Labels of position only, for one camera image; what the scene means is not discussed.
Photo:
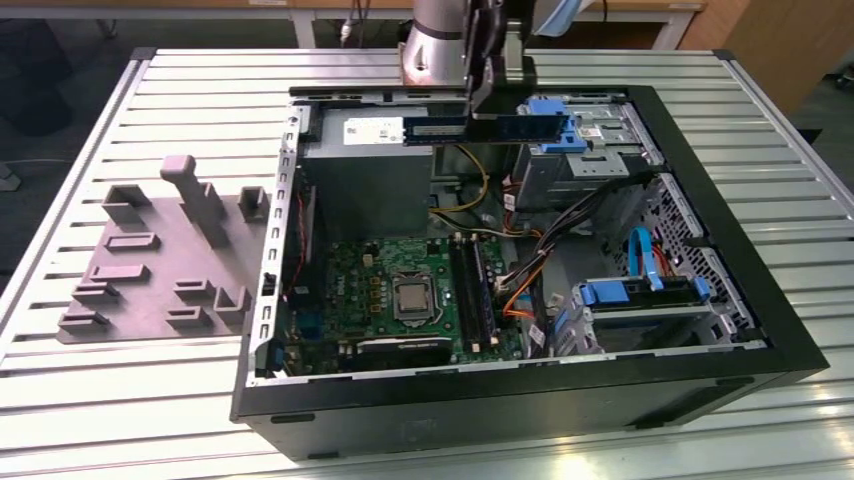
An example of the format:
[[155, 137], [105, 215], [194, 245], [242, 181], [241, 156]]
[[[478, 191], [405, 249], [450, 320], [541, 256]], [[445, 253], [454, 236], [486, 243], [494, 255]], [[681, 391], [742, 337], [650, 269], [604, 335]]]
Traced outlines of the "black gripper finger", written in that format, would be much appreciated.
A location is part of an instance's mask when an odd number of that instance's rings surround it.
[[469, 92], [464, 144], [513, 144], [518, 142], [516, 126], [520, 98], [514, 92]]

